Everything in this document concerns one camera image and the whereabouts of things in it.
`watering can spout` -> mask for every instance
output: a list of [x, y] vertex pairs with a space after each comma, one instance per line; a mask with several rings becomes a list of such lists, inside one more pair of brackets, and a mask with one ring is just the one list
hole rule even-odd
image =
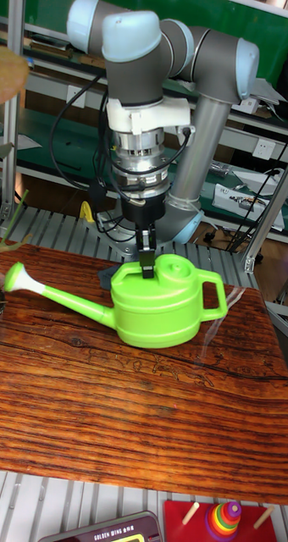
[[30, 290], [40, 294], [48, 299], [60, 303], [67, 308], [77, 311], [91, 320], [96, 320], [100, 324], [107, 325], [109, 328], [116, 329], [114, 309], [99, 305], [94, 301], [88, 301], [82, 297], [73, 296], [65, 291], [58, 290], [52, 286], [45, 286], [32, 279], [25, 271], [25, 266], [17, 262], [7, 273], [4, 281], [6, 291]]

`scale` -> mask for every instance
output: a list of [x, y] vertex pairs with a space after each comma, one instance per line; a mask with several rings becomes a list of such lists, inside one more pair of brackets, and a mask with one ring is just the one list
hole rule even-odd
[[120, 517], [90, 527], [55, 534], [40, 542], [162, 542], [160, 527], [152, 512]]

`display screen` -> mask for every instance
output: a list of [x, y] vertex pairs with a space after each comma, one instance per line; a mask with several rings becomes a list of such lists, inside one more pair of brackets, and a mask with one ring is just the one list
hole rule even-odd
[[[67, 539], [62, 539], [63, 542], [96, 542], [97, 536], [100, 536], [100, 540], [107, 540], [103, 538], [101, 534], [97, 535], [97, 531], [91, 531], [90, 533], [78, 534], [77, 536], [69, 536]], [[126, 536], [123, 539], [112, 539], [112, 542], [145, 542], [141, 534], [132, 534]]]

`power outlet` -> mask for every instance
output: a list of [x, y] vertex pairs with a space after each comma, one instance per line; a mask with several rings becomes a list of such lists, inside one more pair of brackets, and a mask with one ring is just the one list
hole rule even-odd
[[[66, 102], [69, 102], [70, 99], [73, 98], [73, 96], [75, 96], [75, 94], [77, 94], [77, 92], [79, 91], [80, 91], [79, 86], [69, 85]], [[75, 102], [72, 103], [72, 105], [74, 105], [76, 108], [83, 109], [85, 107], [85, 101], [86, 101], [86, 93], [82, 94], [79, 98], [77, 98], [77, 100], [75, 100]]]
[[275, 149], [275, 142], [268, 139], [259, 139], [258, 143], [252, 153], [256, 158], [262, 160], [269, 160], [272, 156], [272, 152]]

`white spout tip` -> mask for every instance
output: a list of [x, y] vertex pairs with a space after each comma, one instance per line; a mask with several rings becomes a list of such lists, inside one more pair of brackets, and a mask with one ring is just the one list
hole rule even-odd
[[32, 279], [25, 271], [23, 263], [17, 262], [7, 272], [4, 280], [5, 291], [30, 290], [42, 294], [45, 285]]

